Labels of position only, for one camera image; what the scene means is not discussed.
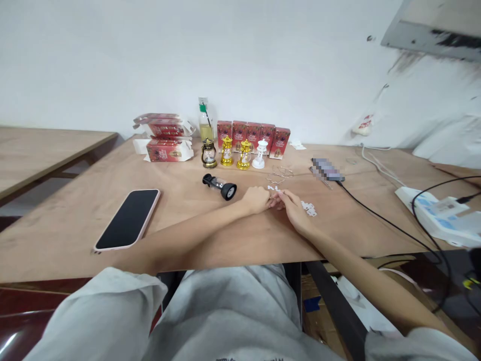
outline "hand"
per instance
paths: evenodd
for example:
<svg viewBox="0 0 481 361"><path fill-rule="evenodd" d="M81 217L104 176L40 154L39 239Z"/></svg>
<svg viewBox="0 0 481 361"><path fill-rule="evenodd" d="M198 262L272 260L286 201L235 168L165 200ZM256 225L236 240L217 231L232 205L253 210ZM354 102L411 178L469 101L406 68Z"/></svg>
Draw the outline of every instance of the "hand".
<svg viewBox="0 0 481 361"><path fill-rule="evenodd" d="M269 208L271 194L262 187L250 187L239 201L248 214L257 214Z"/></svg>
<svg viewBox="0 0 481 361"><path fill-rule="evenodd" d="M270 208L276 207L278 210L286 208L289 221L301 235L307 237L314 232L314 225L302 208L301 199L289 190L282 190L271 196Z"/></svg>

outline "phone case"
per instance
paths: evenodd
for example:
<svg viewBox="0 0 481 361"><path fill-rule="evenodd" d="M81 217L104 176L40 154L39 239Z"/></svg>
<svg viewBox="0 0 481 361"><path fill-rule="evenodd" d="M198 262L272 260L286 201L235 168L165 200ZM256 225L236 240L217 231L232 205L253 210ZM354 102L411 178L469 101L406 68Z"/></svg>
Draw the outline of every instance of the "phone case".
<svg viewBox="0 0 481 361"><path fill-rule="evenodd" d="M97 248L97 243L99 243L99 241L100 241L100 239L102 238L103 234L104 234L105 231L107 230L107 227L109 227L109 225L112 223L112 221L114 220L114 218L115 218L115 216L117 215L117 213L119 213L120 208L122 208L123 204L125 203L125 201L126 201L127 198L129 197L129 195L130 195L132 192L137 192L137 191L157 191L157 195L155 196L154 202L152 203L152 207L150 208L150 211L149 211L147 217L145 218L144 224L142 225L142 228L140 229L139 235L137 236L137 239L135 240L135 242L133 242L132 244L130 244L130 245L128 245L128 246L120 246L120 247L112 247L112 248L101 248L101 249L98 249L98 248ZM109 224L105 227L105 229L104 229L104 231L102 232L102 234L100 235L99 239L95 242L94 251L96 251L96 252L104 252L104 251L110 251L110 250L116 250L116 249L125 249L125 248L130 248L130 247L132 247L134 244L136 244L137 241L138 241L139 239L141 239L142 236L144 235L145 229L147 228L147 224L149 223L150 217L152 216L152 213L154 212L154 209L155 209L155 206L157 205L157 201L159 200L159 197L160 197L160 191L157 190L157 189L133 190L133 191L131 191L131 192L125 197L124 201L120 204L119 209L117 210L117 212L115 212L114 216L113 216L112 219L110 220Z"/></svg>

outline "black phone screen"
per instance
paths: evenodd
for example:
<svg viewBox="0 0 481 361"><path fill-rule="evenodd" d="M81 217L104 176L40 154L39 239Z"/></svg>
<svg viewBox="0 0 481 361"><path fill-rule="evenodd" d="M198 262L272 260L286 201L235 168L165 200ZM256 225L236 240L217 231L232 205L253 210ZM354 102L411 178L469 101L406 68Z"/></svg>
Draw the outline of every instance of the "black phone screen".
<svg viewBox="0 0 481 361"><path fill-rule="evenodd" d="M130 246L134 243L158 193L158 190L131 192L95 247L106 249Z"/></svg>

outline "gray sleeve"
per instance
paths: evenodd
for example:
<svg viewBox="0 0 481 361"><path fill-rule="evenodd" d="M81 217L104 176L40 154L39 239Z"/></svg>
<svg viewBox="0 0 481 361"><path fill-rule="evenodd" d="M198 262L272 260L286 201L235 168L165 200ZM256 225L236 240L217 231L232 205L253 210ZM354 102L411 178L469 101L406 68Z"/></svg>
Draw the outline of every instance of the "gray sleeve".
<svg viewBox="0 0 481 361"><path fill-rule="evenodd" d="M431 328L416 328L403 338L387 338L369 333L367 361L477 361L463 345Z"/></svg>
<svg viewBox="0 0 481 361"><path fill-rule="evenodd" d="M167 287L109 267L67 297L24 361L140 360Z"/></svg>

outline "gold lantern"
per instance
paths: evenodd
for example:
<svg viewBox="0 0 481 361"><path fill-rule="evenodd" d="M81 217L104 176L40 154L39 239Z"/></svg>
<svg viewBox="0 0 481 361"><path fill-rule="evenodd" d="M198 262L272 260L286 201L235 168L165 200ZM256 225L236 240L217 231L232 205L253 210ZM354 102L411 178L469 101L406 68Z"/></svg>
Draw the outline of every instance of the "gold lantern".
<svg viewBox="0 0 481 361"><path fill-rule="evenodd" d="M237 168L241 170L249 169L251 166L251 145L247 139L241 142L242 147L240 148L239 160L237 161Z"/></svg>
<svg viewBox="0 0 481 361"><path fill-rule="evenodd" d="M210 139L202 141L202 163L204 168L212 169L217 167L217 160L215 160L214 142Z"/></svg>
<svg viewBox="0 0 481 361"><path fill-rule="evenodd" d="M230 166L233 163L232 160L232 139L226 136L222 139L222 157L220 158L220 164Z"/></svg>

